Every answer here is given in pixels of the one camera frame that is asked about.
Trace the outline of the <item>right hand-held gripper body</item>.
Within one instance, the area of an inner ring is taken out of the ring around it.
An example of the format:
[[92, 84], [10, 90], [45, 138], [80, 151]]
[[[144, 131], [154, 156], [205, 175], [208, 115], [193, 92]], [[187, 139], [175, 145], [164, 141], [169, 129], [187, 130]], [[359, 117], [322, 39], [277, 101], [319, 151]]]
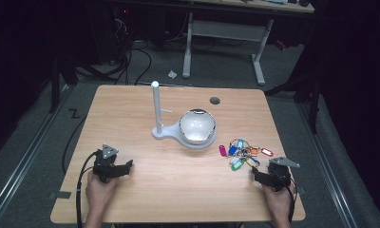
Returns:
[[278, 192], [291, 184], [290, 167], [299, 168], [300, 164], [286, 157], [269, 159], [269, 176], [273, 183], [271, 186]]

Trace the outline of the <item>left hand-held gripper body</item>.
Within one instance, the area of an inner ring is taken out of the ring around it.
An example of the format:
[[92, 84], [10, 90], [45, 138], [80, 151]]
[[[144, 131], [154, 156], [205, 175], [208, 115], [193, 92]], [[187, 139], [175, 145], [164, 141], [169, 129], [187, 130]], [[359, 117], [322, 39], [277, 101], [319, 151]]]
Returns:
[[111, 172], [118, 153], [118, 149], [105, 143], [101, 149], [96, 151], [93, 173], [98, 176], [101, 182], [108, 183], [111, 179]]

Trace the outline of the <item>bunch of coloured key tags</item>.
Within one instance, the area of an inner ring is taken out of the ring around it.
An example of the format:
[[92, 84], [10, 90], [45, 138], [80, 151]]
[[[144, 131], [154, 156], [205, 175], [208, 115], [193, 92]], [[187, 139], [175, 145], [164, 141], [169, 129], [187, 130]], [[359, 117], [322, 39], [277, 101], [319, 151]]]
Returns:
[[259, 168], [260, 161], [257, 159], [259, 154], [272, 157], [274, 152], [259, 146], [252, 146], [245, 139], [237, 138], [229, 142], [225, 147], [220, 145], [218, 152], [222, 157], [229, 158], [229, 164], [233, 171], [239, 170], [244, 164], [253, 168]]

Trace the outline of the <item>person's right hand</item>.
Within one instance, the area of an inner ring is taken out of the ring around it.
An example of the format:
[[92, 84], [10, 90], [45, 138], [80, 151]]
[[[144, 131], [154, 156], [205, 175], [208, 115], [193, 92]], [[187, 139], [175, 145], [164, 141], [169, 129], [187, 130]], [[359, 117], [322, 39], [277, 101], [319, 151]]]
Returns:
[[288, 221], [293, 201], [292, 191], [286, 187], [275, 191], [271, 187], [263, 185], [268, 208], [274, 221]]

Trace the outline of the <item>person's left hand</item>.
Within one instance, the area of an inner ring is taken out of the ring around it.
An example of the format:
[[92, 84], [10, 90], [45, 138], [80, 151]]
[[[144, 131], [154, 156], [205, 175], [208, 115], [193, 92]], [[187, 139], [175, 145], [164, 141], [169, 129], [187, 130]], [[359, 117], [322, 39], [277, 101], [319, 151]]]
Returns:
[[102, 218], [110, 203], [118, 178], [108, 182], [100, 181], [99, 177], [92, 172], [87, 176], [86, 197], [89, 203], [88, 216], [90, 218]]

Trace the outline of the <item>black tape strip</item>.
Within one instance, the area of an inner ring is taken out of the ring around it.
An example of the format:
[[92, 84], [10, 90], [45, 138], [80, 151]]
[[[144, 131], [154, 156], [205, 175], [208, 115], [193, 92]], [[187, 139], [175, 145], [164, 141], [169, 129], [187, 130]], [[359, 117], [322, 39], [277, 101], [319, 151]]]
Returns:
[[49, 200], [56, 200], [56, 199], [69, 199], [71, 196], [70, 192], [66, 191], [58, 191], [58, 192], [51, 192], [48, 195]]

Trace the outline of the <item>white stand with pole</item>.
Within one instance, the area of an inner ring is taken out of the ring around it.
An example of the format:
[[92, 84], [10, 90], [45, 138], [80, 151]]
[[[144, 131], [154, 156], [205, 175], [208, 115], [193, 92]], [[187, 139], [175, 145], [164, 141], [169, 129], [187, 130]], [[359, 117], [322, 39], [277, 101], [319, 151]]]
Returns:
[[156, 126], [152, 129], [152, 135], [154, 136], [155, 139], [157, 140], [167, 139], [167, 138], [174, 139], [177, 142], [179, 142], [181, 145], [183, 145], [184, 147], [195, 149], [195, 150], [201, 150], [201, 149], [207, 148], [215, 141], [217, 137], [217, 123], [216, 123], [216, 134], [213, 140], [208, 142], [207, 144], [202, 144], [202, 145], [190, 144], [183, 138], [180, 127], [179, 127], [179, 121], [175, 122], [172, 125], [164, 125], [162, 123], [160, 84], [157, 81], [154, 81], [151, 83], [151, 87], [152, 87], [152, 92], [153, 92], [154, 111], [155, 111], [155, 118], [156, 118]]

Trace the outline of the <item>shiny silver metal bowl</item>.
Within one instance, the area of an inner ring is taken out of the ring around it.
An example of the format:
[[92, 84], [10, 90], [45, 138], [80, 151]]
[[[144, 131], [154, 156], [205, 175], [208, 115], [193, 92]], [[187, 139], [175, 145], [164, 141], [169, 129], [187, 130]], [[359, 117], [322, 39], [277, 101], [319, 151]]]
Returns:
[[202, 145], [213, 140], [216, 134], [216, 120], [204, 109], [191, 109], [179, 120], [180, 132], [190, 144]]

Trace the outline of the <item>black metal stand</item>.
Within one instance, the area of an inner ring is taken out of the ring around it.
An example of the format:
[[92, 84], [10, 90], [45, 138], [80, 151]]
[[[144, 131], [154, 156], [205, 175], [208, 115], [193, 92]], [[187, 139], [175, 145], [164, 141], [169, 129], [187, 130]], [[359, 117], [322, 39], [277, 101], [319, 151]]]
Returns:
[[61, 100], [60, 78], [63, 78], [69, 86], [75, 86], [78, 83], [78, 78], [75, 73], [75, 67], [70, 59], [58, 53], [51, 62], [51, 106], [50, 113], [54, 113]]

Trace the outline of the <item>white-framed wooden desk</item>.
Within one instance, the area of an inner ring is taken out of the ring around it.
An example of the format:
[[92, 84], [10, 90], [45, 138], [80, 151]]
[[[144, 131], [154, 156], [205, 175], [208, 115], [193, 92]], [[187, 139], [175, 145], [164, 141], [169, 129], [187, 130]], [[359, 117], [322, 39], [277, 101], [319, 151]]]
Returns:
[[[263, 10], [264, 12], [286, 12], [313, 14], [314, 7], [304, 0], [189, 0], [190, 5], [196, 3], [212, 4], [213, 6], [240, 7], [242, 10]], [[189, 78], [192, 63], [192, 40], [194, 36], [231, 39], [257, 42], [259, 46], [251, 55], [256, 81], [260, 86], [265, 85], [260, 58], [269, 38], [274, 17], [270, 16], [265, 25], [242, 25], [235, 22], [218, 22], [213, 19], [194, 19], [193, 13], [187, 17], [186, 50], [184, 53], [182, 77]]]

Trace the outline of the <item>metal floor rail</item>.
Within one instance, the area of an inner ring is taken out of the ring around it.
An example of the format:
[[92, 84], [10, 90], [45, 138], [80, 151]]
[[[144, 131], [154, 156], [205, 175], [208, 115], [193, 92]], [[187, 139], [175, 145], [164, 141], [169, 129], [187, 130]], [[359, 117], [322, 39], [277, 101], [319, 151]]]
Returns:
[[310, 138], [313, 142], [314, 153], [317, 156], [322, 176], [324, 177], [324, 180], [330, 191], [332, 201], [335, 205], [339, 217], [341, 218], [344, 228], [358, 228], [356, 220], [352, 214], [352, 210], [347, 203], [345, 194], [340, 187], [340, 184], [332, 170], [327, 156], [325, 155], [323, 145], [319, 140], [317, 134], [314, 133], [313, 129], [310, 126], [307, 107], [304, 104], [297, 104], [296, 109], [302, 117], [303, 123], [309, 132]]
[[61, 106], [73, 89], [73, 85], [63, 85], [60, 101], [51, 111], [51, 89], [45, 88], [22, 115], [0, 149], [0, 219], [35, 160]]

